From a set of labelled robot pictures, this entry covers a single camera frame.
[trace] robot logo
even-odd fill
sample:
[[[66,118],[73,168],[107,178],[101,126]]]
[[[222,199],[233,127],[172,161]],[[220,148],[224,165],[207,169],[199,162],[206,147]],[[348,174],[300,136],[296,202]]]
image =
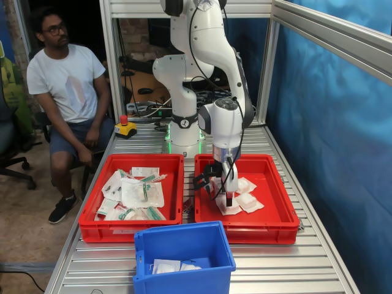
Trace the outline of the robot logo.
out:
[[[186,120],[186,119],[183,119],[183,120],[181,121],[181,126],[182,126],[182,127],[188,127],[188,126],[189,126],[189,121]]]

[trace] red plastic tray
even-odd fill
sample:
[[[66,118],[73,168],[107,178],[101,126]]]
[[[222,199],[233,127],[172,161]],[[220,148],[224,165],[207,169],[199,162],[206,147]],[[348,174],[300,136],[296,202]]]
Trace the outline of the red plastic tray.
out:
[[[159,167],[165,206],[159,211],[166,220],[116,220],[94,221],[104,195],[102,187],[117,170],[126,172],[132,167]],[[79,217],[79,226],[86,242],[133,242],[134,234],[140,230],[161,225],[181,224],[183,216],[184,156],[179,154],[114,154],[108,156],[85,208]]]
[[[211,155],[195,156],[195,175],[213,163]],[[242,244],[293,244],[300,220],[277,172],[271,156],[241,155],[236,161],[238,178],[245,177],[257,188],[251,194],[264,204],[254,213],[242,211],[233,216],[223,216],[215,201],[210,201],[207,191],[195,193],[195,221],[222,221],[229,243]]]

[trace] metal roller table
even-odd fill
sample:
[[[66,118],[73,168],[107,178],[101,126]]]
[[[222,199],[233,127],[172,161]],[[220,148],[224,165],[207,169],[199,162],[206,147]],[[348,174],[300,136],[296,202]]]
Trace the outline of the metal roller table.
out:
[[[108,155],[161,153],[164,138],[165,133],[154,130],[153,124],[138,125],[138,134],[129,140],[112,137],[86,199]],[[211,152],[211,139],[207,137],[206,141]],[[236,271],[232,273],[230,294],[359,293],[268,128],[247,129],[242,152],[273,157],[304,230],[298,233],[296,243],[291,246],[232,245]],[[184,172],[184,197],[192,197],[193,159],[185,160]],[[78,217],[45,293],[133,293],[132,276],[136,271],[134,245],[85,243],[81,238]]]

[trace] black sneaker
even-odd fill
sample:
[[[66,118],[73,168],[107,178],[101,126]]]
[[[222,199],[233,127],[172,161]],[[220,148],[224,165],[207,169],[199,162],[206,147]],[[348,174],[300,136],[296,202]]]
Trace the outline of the black sneaker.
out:
[[[78,203],[78,198],[76,198],[75,193],[73,193],[72,198],[68,198],[68,200],[62,198],[60,202],[56,204],[55,210],[50,214],[49,223],[54,225],[61,222],[67,215],[67,212],[70,211],[76,203]]]

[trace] blue shorts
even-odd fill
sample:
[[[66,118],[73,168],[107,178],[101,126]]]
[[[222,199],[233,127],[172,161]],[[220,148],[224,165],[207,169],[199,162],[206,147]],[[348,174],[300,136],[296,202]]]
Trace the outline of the blue shorts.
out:
[[[93,119],[87,121],[68,124],[75,137],[82,143],[84,142],[87,132],[91,128]],[[115,122],[106,116],[100,125],[98,145],[93,151],[103,151],[109,143],[111,133],[115,129]],[[51,128],[50,134],[50,156],[56,152],[66,151],[71,153],[76,160],[79,160],[78,152],[60,133],[54,128]]]

